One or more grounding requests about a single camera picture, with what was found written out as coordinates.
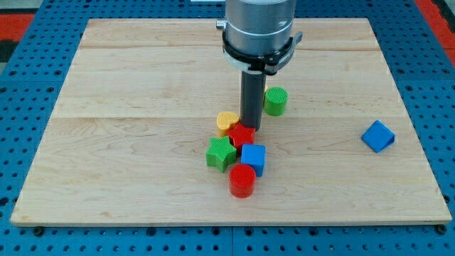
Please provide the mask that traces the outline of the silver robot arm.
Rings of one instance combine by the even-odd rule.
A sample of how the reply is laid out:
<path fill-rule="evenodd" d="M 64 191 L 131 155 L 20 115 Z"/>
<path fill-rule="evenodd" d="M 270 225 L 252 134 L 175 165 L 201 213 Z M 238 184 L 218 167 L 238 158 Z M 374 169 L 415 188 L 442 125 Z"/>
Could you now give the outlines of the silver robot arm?
<path fill-rule="evenodd" d="M 296 0 L 226 0 L 216 21 L 225 42 L 246 55 L 270 55 L 291 38 Z"/>

